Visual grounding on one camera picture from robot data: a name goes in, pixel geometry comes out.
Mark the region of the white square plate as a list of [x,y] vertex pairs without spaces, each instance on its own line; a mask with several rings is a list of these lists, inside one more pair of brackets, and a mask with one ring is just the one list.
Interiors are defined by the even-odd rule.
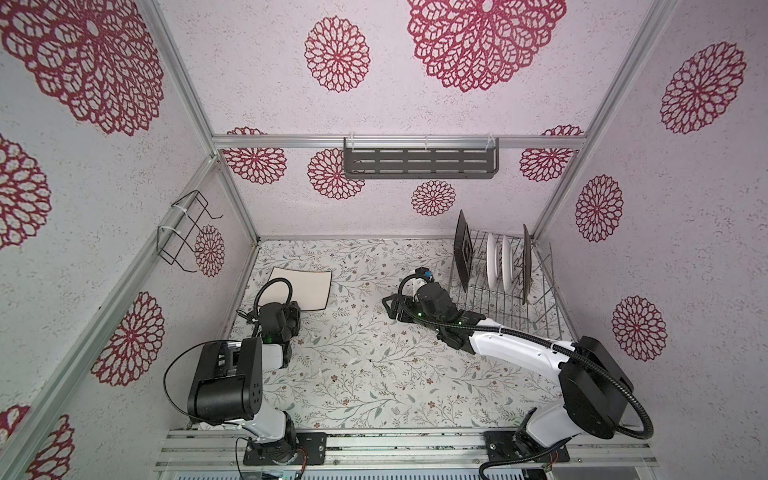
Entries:
[[[292,287],[292,301],[296,301],[302,311],[321,311],[327,308],[332,283],[331,271],[302,271],[274,267],[269,276],[287,279]],[[259,299],[258,306],[267,303],[284,303],[288,294],[287,286],[277,282],[269,286]]]

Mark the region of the black square floral plate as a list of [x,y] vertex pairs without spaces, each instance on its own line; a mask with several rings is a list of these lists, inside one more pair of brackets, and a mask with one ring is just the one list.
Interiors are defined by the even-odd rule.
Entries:
[[474,256],[474,247],[472,244],[471,231],[463,211],[459,212],[457,220],[453,242],[453,256],[456,273],[462,291],[467,293]]

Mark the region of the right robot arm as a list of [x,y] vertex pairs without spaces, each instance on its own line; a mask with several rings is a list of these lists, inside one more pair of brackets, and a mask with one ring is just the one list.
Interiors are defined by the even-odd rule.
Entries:
[[621,420],[632,387],[596,340],[555,341],[460,309],[427,268],[406,276],[382,305],[389,318],[428,328],[454,350],[502,360],[557,384],[561,398],[533,409],[518,428],[527,448],[544,450],[579,435],[611,439],[627,433]]

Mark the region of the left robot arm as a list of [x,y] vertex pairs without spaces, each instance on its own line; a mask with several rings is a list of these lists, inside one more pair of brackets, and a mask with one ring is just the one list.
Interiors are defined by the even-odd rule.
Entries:
[[264,455],[292,455],[298,449],[294,423],[287,412],[267,404],[264,375],[289,366],[300,315],[294,300],[267,303],[247,314],[256,322],[252,336],[204,345],[187,398],[190,419],[235,424]]

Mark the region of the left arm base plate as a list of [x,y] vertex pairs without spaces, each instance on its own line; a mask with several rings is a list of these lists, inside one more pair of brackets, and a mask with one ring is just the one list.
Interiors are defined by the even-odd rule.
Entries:
[[254,443],[245,448],[245,466],[318,466],[325,463],[328,435],[325,432],[288,434],[285,439]]

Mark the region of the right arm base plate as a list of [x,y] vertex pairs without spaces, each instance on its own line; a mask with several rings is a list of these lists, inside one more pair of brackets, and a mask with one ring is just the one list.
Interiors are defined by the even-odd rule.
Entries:
[[517,430],[491,430],[483,433],[488,460],[492,465],[526,462],[569,462],[566,440],[551,447],[541,446],[527,433]]

